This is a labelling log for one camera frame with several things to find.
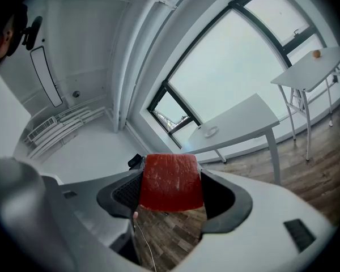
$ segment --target red object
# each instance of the red object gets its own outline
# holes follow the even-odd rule
[[[185,211],[203,206],[192,154],[150,154],[143,171],[140,205],[154,211]]]

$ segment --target tabletop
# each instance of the tabletop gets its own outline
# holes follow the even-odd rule
[[[258,94],[254,94],[197,127],[180,152],[197,154],[227,147],[263,135],[278,124],[276,115]],[[219,130],[206,138],[205,134],[214,126]]]
[[[320,52],[319,58],[314,58],[312,52],[309,52],[271,83],[306,92],[313,91],[340,64],[340,46],[323,48]]]

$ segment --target rectangular light fixture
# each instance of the rectangular light fixture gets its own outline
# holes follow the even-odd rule
[[[30,52],[30,56],[32,58],[32,62],[40,83],[43,86],[43,89],[49,100],[51,100],[53,106],[57,107],[63,104],[63,101],[58,94],[56,85],[53,82],[52,76],[50,75],[48,64],[45,58],[44,47],[40,46],[36,49],[33,49]]]

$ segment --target window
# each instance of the window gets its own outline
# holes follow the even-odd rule
[[[281,120],[286,105],[270,81],[323,47],[316,27],[293,0],[231,1],[176,62],[148,110],[179,147],[198,125],[255,93]],[[289,98],[291,90],[283,89]],[[325,90],[321,83],[308,98]]]

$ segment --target wooden floor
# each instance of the wooden floor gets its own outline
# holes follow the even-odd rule
[[[307,132],[297,140],[277,144],[282,185],[310,203],[337,225],[340,221],[340,106],[330,117],[312,126],[312,156],[305,160]],[[222,162],[202,165],[213,169],[273,183],[273,165],[268,148]],[[139,207],[138,224],[148,241],[158,272],[174,268],[198,243],[204,209],[187,212],[152,212]],[[142,266],[154,271],[150,251],[139,228],[135,236]]]

